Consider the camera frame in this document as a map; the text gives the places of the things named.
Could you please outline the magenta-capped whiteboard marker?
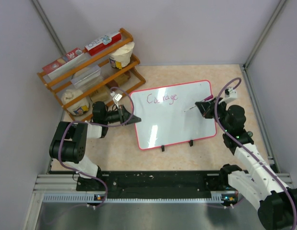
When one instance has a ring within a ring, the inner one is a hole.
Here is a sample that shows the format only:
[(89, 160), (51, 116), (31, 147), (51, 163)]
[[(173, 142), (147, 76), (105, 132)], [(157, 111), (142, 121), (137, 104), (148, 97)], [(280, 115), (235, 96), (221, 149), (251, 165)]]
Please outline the magenta-capped whiteboard marker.
[[(207, 101), (213, 99), (213, 97), (214, 97), (213, 95), (210, 95), (210, 96), (208, 96), (208, 97), (202, 99), (202, 100), (200, 101), (200, 103), (207, 102)], [(195, 108), (195, 107), (197, 106), (197, 103), (198, 103), (198, 102), (196, 102), (192, 107), (186, 109), (184, 112), (187, 112), (187, 111), (189, 111), (189, 110)]]

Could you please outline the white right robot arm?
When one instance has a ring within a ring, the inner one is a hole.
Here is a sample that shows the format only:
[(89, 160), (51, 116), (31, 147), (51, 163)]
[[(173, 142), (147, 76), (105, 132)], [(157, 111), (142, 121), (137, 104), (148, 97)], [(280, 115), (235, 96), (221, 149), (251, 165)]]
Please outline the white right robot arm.
[(239, 159), (247, 171), (237, 165), (225, 164), (219, 173), (219, 185), (238, 190), (256, 209), (266, 230), (280, 230), (297, 226), (297, 188), (283, 182), (257, 150), (251, 136), (245, 130), (245, 110), (239, 105), (227, 107), (216, 99), (196, 102), (205, 119), (214, 119), (223, 129), (225, 146)]

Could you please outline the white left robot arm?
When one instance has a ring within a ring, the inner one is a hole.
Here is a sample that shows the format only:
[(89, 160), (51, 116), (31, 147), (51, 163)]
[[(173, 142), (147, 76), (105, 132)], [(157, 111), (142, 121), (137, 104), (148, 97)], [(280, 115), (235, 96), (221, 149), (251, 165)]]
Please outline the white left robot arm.
[(85, 155), (88, 139), (104, 138), (108, 125), (119, 122), (129, 125), (141, 122), (141, 118), (132, 115), (123, 105), (111, 111), (104, 102), (93, 103), (92, 123), (60, 122), (49, 147), (49, 155), (61, 160), (69, 168), (74, 168), (93, 190), (103, 186), (104, 179), (100, 168)]

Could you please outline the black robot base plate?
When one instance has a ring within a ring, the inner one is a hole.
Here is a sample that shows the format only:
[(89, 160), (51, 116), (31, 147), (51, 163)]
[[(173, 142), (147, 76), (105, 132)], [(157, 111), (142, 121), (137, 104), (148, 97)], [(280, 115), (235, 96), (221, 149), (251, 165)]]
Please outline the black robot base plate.
[(103, 171), (99, 177), (111, 198), (203, 198), (230, 191), (219, 171)]

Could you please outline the pink-framed whiteboard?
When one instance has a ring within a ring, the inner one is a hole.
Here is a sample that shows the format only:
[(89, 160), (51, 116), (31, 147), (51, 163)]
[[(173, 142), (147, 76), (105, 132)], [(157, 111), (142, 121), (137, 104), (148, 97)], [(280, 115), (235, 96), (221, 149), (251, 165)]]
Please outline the pink-framed whiteboard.
[(148, 150), (191, 140), (214, 137), (214, 119), (202, 117), (195, 102), (212, 95), (208, 80), (134, 91), (130, 94), (138, 146)]

